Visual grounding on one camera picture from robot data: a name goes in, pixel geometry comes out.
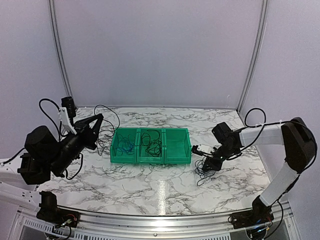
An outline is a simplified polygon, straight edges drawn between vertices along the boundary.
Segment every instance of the green plastic container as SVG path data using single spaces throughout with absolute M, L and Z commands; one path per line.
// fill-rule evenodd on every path
M 165 164 L 190 164 L 191 143 L 187 128 L 164 129 Z
M 137 163 L 139 128 L 119 127 L 110 146 L 111 163 Z
M 165 139 L 163 128 L 140 128 L 137 163 L 163 164 L 165 162 Z

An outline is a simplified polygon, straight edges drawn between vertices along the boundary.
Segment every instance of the gray vein pattern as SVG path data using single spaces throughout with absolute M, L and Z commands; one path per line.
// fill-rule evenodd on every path
M 226 122 L 231 129 L 243 127 L 234 110 L 190 108 L 113 108 L 121 127 L 131 128 L 188 128 L 191 145 L 218 146 L 212 128 Z M 79 108 L 76 120 L 93 115 L 93 108 Z M 116 116 L 98 108 L 104 119 L 118 125 Z M 102 130 L 110 129 L 103 122 Z M 102 137 L 111 142 L 111 138 Z M 225 161 L 222 170 L 197 186 L 195 161 L 191 164 L 115 164 L 110 156 L 97 151 L 82 151 L 84 163 L 73 180 L 51 176 L 39 186 L 39 191 L 52 191 L 59 205 L 73 208 L 127 215 L 178 216 L 220 213 L 251 207 L 252 201 L 270 183 L 263 163 L 254 147 L 235 160 Z M 69 166 L 73 176 L 80 166 L 74 160 Z

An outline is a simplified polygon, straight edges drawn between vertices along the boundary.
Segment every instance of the white marble surface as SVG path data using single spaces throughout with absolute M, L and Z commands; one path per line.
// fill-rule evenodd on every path
M 231 129 L 243 127 L 234 110 L 189 108 L 116 108 L 121 127 L 188 128 L 192 145 L 218 145 L 212 128 L 226 122 Z M 107 109 L 99 109 L 104 119 L 117 125 Z M 80 108 L 77 119 L 93 114 Z M 130 165 L 110 163 L 110 156 L 84 150 L 84 164 L 73 180 L 52 175 L 38 188 L 57 195 L 59 205 L 89 211 L 129 215 L 197 215 L 251 207 L 252 201 L 269 184 L 265 168 L 255 148 L 225 161 L 202 186 L 197 186 L 195 161 L 190 165 Z M 69 166 L 72 176 L 79 160 Z

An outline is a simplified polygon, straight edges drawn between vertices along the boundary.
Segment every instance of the metal frame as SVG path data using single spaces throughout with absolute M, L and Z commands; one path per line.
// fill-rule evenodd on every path
M 62 53 L 60 38 L 59 38 L 59 31 L 58 31 L 58 23 L 57 23 L 57 16 L 56 16 L 56 6 L 54 0 L 48 0 L 49 4 L 49 15 L 50 15 L 50 21 L 51 21 L 51 28 L 52 28 L 52 34 L 53 34 L 53 40 L 54 40 L 54 47 L 56 51 L 56 56 L 62 76 L 62 82 L 64 85 L 65 93 L 68 96 L 73 97 L 71 85 L 65 65 L 64 56 Z
M 252 79 L 254 76 L 254 72 L 255 72 L 255 68 L 256 68 L 256 64 L 257 64 L 257 60 L 258 60 L 258 55 L 261 50 L 262 41 L 264 38 L 265 29 L 266 29 L 268 4 L 269 4 L 269 0 L 263 0 L 262 5 L 261 5 L 258 32 L 256 34 L 256 39 L 255 39 L 254 49 L 253 49 L 253 53 L 252 53 L 252 57 L 251 57 L 251 62 L 250 62 L 250 66 L 249 66 L 249 69 L 248 69 L 248 72 L 246 75 L 243 90 L 242 90 L 242 93 L 241 93 L 241 96 L 240 96 L 240 99 L 238 102 L 238 106 L 236 108 L 236 111 L 238 113 L 240 113 L 240 111 L 242 110 L 242 108 L 245 104 L 245 100 L 247 98 L 248 91 L 249 91 L 249 88 L 250 88 L 250 85 L 252 83 Z
M 293 214 L 289 203 L 287 201 L 283 202 L 282 206 L 284 219 L 293 226 Z M 74 210 L 74 208 L 69 207 L 63 208 Z M 275 218 L 273 222 L 278 224 L 282 215 L 281 208 L 275 204 L 272 210 Z M 134 216 L 78 209 L 77 211 L 80 212 L 81 217 L 78 227 L 72 229 L 71 240 L 95 238 L 99 240 L 214 240 L 219 238 L 224 240 L 225 238 L 225 240 L 228 240 L 228 236 L 231 240 L 230 233 L 244 231 L 244 228 L 233 229 L 233 226 L 228 222 L 231 212 L 188 216 Z M 37 219 L 34 211 L 20 207 L 8 239 L 20 239 L 23 226 L 50 233 L 53 224 Z M 61 231 L 61 234 L 64 233 L 66 235 L 69 229 L 61 229 Z

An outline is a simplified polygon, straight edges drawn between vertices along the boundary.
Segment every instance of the metal corner post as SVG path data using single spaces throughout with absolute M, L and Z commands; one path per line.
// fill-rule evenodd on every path
M 65 93 L 68 96 L 73 97 L 71 85 L 70 85 L 70 81 L 69 81 L 69 77 L 67 74 L 67 69 L 66 69 L 66 65 L 63 57 L 63 52 L 61 48 L 60 38 L 59 38 L 55 0 L 48 0 L 48 4 L 49 4 L 49 15 L 50 15 L 50 21 L 51 21 L 54 47 L 55 47 L 56 57 L 58 60 L 58 64 L 59 64 L 59 68 L 62 76 Z
M 257 64 L 257 60 L 258 60 L 258 55 L 262 46 L 262 41 L 263 41 L 263 37 L 264 37 L 264 32 L 265 32 L 265 28 L 266 28 L 266 19 L 267 19 L 267 10 L 268 10 L 268 5 L 269 5 L 269 0 L 262 0 L 262 4 L 261 4 L 261 12 L 260 12 L 260 20 L 259 20 L 259 25 L 258 25 L 258 31 L 256 34 L 256 39 L 255 39 L 255 44 L 254 44 L 254 48 L 253 48 L 253 53 L 252 53 L 252 57 L 251 57 L 251 62 L 249 65 L 249 69 L 246 75 L 246 79 L 244 82 L 244 86 L 242 89 L 242 93 L 236 108 L 236 111 L 238 113 L 240 113 L 240 111 L 242 110 L 248 92 L 249 92 L 249 88 L 250 85 L 252 83 L 252 79 L 254 76 L 254 72 L 255 72 L 255 68 L 256 68 L 256 64 Z

